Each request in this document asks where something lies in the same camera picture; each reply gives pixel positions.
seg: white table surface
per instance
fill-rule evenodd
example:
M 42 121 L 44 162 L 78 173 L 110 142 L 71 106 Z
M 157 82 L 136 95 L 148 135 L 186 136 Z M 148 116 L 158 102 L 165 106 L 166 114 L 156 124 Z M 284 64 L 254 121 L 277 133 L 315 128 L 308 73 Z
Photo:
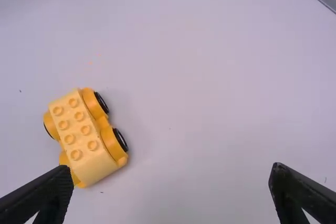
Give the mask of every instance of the white table surface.
M 58 165 L 42 115 L 92 87 L 131 161 L 65 223 L 279 223 L 273 162 L 336 190 L 335 38 L 317 0 L 0 0 L 0 196 Z

